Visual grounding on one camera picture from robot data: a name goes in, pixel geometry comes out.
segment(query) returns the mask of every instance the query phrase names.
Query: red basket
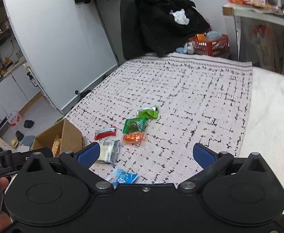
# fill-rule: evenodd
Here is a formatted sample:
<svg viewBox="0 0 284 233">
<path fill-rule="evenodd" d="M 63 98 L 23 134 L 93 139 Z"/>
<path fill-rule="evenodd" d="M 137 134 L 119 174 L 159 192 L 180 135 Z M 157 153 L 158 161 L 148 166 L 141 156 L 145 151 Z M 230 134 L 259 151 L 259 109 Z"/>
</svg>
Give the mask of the red basket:
<svg viewBox="0 0 284 233">
<path fill-rule="evenodd" d="M 195 54 L 217 56 L 228 49 L 228 36 L 223 35 L 222 38 L 211 41 L 197 40 L 195 37 L 189 39 L 193 43 Z"/>
</svg>

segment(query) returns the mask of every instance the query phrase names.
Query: blue textured pad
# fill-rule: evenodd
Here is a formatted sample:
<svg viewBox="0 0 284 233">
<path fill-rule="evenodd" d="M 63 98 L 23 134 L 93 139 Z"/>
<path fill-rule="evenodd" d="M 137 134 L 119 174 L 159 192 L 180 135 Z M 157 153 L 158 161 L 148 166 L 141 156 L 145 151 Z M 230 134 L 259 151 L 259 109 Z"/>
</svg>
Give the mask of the blue textured pad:
<svg viewBox="0 0 284 233">
<path fill-rule="evenodd" d="M 90 147 L 76 159 L 82 166 L 89 168 L 97 161 L 100 156 L 100 145 L 97 143 Z"/>
<path fill-rule="evenodd" d="M 203 168 L 207 168 L 209 165 L 213 164 L 216 160 L 215 157 L 205 151 L 203 148 L 201 148 L 198 145 L 194 145 L 193 148 L 193 156 L 194 160 Z"/>
</svg>

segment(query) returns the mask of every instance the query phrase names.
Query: metal screw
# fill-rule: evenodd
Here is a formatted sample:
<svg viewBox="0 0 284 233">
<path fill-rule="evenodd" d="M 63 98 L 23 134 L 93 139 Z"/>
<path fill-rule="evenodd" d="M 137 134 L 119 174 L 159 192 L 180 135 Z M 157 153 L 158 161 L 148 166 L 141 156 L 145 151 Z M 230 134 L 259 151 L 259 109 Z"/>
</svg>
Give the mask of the metal screw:
<svg viewBox="0 0 284 233">
<path fill-rule="evenodd" d="M 96 184 L 96 188 L 98 189 L 108 189 L 111 186 L 111 184 L 107 181 L 100 181 Z"/>
<path fill-rule="evenodd" d="M 151 190 L 150 187 L 142 187 L 142 191 L 144 191 L 144 192 L 148 192 L 148 191 L 150 191 L 150 190 Z"/>
<path fill-rule="evenodd" d="M 195 187 L 196 187 L 196 184 L 191 181 L 185 181 L 181 183 L 181 188 L 186 189 L 186 190 L 194 189 Z"/>
</svg>

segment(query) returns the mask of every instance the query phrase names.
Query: dark green snack package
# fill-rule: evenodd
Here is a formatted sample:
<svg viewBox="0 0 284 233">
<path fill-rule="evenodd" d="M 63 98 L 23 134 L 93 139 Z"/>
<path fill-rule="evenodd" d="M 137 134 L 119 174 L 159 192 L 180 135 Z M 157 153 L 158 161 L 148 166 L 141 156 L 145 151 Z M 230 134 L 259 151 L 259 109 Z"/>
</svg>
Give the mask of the dark green snack package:
<svg viewBox="0 0 284 233">
<path fill-rule="evenodd" d="M 137 117 L 146 117 L 147 119 L 158 118 L 158 106 L 145 107 L 137 111 Z"/>
<path fill-rule="evenodd" d="M 123 129 L 123 134 L 143 131 L 146 120 L 146 117 L 127 119 Z"/>
</svg>

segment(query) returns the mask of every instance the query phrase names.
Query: gray floor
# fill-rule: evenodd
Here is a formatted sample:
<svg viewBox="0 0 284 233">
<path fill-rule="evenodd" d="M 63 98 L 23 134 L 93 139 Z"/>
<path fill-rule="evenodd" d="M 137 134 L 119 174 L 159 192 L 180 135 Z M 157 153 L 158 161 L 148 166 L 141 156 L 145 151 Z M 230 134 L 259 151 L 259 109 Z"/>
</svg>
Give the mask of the gray floor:
<svg viewBox="0 0 284 233">
<path fill-rule="evenodd" d="M 22 116 L 21 122 L 19 122 L 15 127 L 10 127 L 8 131 L 5 132 L 2 139 L 10 145 L 12 139 L 16 139 L 16 131 L 20 131 L 25 136 L 38 135 L 51 127 L 60 117 L 62 117 L 62 114 L 59 111 L 54 110 L 52 106 L 50 106 L 49 103 L 41 97 Z M 27 119 L 34 122 L 34 125 L 30 129 L 23 126 L 24 121 Z"/>
</svg>

